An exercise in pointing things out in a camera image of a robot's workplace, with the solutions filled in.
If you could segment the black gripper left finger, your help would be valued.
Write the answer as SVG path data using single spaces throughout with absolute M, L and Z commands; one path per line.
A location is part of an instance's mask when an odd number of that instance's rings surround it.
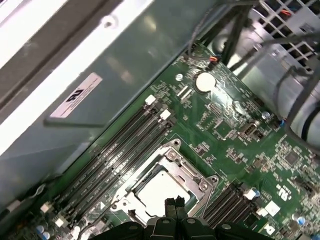
M 144 227 L 128 221 L 94 236 L 93 240 L 175 240 L 177 237 L 177 211 L 175 199 L 164 201 L 163 217 L 153 217 Z

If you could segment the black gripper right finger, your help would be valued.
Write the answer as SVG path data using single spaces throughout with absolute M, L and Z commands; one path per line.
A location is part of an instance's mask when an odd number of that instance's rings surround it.
M 211 228 L 202 218 L 189 217 L 185 199 L 175 199 L 175 211 L 180 240 L 270 240 L 271 238 L 251 229 L 227 222 Z

